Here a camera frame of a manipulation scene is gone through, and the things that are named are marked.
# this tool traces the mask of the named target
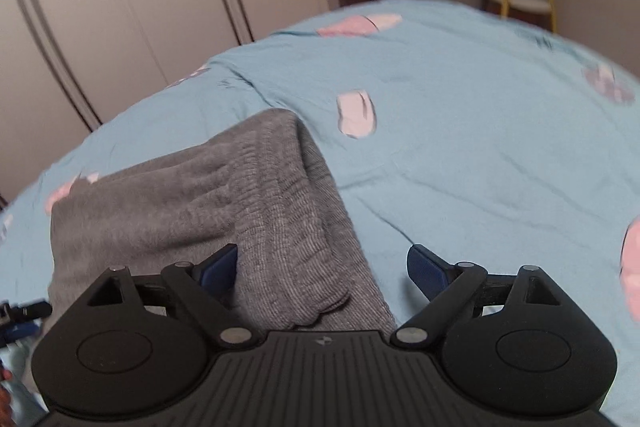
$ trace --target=mattress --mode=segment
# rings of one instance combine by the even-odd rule
[[[325,156],[398,323],[426,303],[406,275],[413,243],[491,273],[542,266],[616,348],[602,411],[638,425],[634,245],[621,277],[640,214],[638,86],[577,44],[439,0],[381,0],[307,20],[211,58],[43,172],[0,216],[0,300],[46,297],[47,206],[76,176],[283,107]]]

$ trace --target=blue bedsheet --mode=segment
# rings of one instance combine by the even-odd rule
[[[340,24],[317,32],[376,14],[402,20],[362,36],[341,35]],[[0,247],[0,300],[46,296],[44,207],[57,187],[285,107],[324,154],[399,323],[425,302],[406,276],[412,243],[494,273],[538,264],[616,348],[618,375],[602,410],[620,426],[638,425],[640,324],[619,275],[625,230],[640,214],[640,105],[637,81],[615,65],[614,84],[590,77],[603,65],[542,30],[436,0],[351,7],[235,48],[98,129],[0,216],[0,229],[13,217]],[[338,129],[337,97],[355,89],[376,115],[362,139]]]

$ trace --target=bed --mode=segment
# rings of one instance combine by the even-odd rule
[[[590,50],[449,2],[381,0],[325,14],[211,58],[43,172],[0,215],[0,300],[46,297],[47,205],[76,176],[289,108],[321,149],[398,323],[426,302],[406,275],[413,243],[491,273],[540,265],[616,348],[602,411],[638,425],[634,245],[621,268],[640,214],[638,91]]]

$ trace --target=silver screw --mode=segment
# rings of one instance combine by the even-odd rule
[[[246,328],[226,328],[220,333],[220,339],[227,344],[242,344],[251,339],[251,331]]]
[[[427,332],[422,328],[402,328],[396,331],[396,339],[405,344],[419,344],[427,339]]]

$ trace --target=chair seat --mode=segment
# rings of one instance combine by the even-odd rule
[[[491,1],[502,4],[502,0]],[[509,6],[527,13],[542,15],[551,13],[551,4],[548,0],[510,0]]]

